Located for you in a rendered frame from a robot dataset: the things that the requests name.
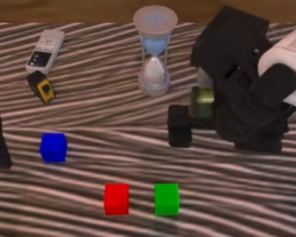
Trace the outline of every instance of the hourglass top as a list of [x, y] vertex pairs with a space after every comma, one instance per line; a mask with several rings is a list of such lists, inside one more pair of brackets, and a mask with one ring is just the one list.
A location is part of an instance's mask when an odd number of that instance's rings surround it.
[[178, 17], [165, 6], [152, 5], [136, 11], [133, 21], [141, 36], [158, 40], [171, 34], [178, 23]]

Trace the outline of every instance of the hourglass post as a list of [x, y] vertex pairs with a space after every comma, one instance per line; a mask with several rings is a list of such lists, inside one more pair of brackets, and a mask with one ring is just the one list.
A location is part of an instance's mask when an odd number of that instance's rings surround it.
[[142, 43], [142, 68], [138, 76], [138, 87], [148, 96], [161, 96], [168, 91], [170, 85], [167, 47], [178, 18], [173, 10], [153, 5], [139, 9], [133, 20]]

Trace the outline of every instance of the striped fabric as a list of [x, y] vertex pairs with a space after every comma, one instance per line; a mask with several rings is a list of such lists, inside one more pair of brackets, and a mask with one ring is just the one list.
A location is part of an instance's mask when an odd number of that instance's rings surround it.
[[[171, 88], [137, 88], [141, 45], [132, 24], [0, 23], [0, 114], [14, 162], [0, 171], [0, 237], [296, 237], [296, 114], [280, 156], [235, 153], [213, 131], [187, 150], [169, 148], [170, 104], [188, 103], [191, 46], [203, 25], [180, 24], [169, 45]], [[294, 29], [271, 24], [272, 41]], [[67, 38], [49, 74], [44, 106], [25, 63], [44, 29]], [[44, 132], [64, 132], [67, 162], [44, 164]], [[179, 183], [177, 217], [156, 217], [153, 185]], [[107, 217], [105, 183], [128, 183], [129, 216]]]

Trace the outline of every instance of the brown wooden floor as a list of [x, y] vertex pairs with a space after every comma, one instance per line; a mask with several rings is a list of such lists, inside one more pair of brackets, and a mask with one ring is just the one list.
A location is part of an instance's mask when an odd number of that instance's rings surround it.
[[152, 4], [172, 8], [180, 22], [208, 22], [229, 5], [272, 22], [296, 23], [296, 0], [0, 0], [0, 22], [127, 23]]

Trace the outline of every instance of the remote control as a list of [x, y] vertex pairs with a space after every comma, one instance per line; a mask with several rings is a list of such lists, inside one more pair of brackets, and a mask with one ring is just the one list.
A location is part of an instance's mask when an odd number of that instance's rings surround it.
[[65, 39], [65, 33], [58, 30], [44, 30], [40, 35], [25, 69], [28, 73], [40, 71], [48, 74]]

